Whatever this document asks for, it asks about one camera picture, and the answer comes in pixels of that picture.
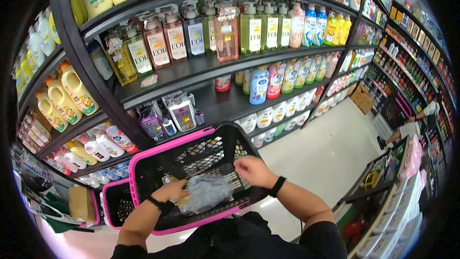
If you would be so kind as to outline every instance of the plastic bag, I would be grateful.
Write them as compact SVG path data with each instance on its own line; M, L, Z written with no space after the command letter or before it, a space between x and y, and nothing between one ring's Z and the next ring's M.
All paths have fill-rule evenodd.
M187 191L190 192L187 202L179 206L182 214L206 212L233 195L231 180L213 174L193 176L187 183Z

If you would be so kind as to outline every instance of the black wrist strap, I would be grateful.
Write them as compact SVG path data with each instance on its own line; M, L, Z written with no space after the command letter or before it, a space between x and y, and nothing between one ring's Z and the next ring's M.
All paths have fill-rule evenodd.
M283 186L285 181L286 181L286 178L284 178L283 176L280 176L278 178L278 181L275 183L273 188L270 190L269 192L270 196L276 198L278 196L278 191L280 191L281 186Z
M174 207L174 204L172 202L170 201L167 201L166 203L158 202L157 200L153 199L152 196L147 197L146 200L152 202L155 206L158 207L158 209L161 211L162 217L168 215L171 209Z

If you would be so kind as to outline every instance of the body wash bottle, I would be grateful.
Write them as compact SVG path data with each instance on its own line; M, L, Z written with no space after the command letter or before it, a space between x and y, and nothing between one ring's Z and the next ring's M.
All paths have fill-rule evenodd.
M260 35L262 33L262 16L256 14L254 3L248 2L246 13L240 15L241 20L241 53L260 52Z

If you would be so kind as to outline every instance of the boxed product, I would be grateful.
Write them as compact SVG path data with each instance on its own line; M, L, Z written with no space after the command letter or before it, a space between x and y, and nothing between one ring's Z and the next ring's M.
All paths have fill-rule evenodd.
M88 189L78 186L69 188L70 216L75 220L85 222L96 221L96 208L92 193Z

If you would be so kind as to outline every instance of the floor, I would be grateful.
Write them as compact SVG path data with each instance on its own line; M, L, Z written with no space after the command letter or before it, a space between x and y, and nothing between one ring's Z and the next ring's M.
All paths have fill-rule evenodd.
M371 112L364 115L348 98L304 129L273 142L259 153L274 173L317 194L332 208L352 187L366 164L383 153L371 120ZM292 241L300 235L300 221L277 199L267 197L249 208L267 220L272 233L284 240ZM110 258L118 238L118 231L108 226L95 233L54 234L46 222L38 220L37 225L60 259ZM193 231L151 235L147 239L148 251L180 244Z

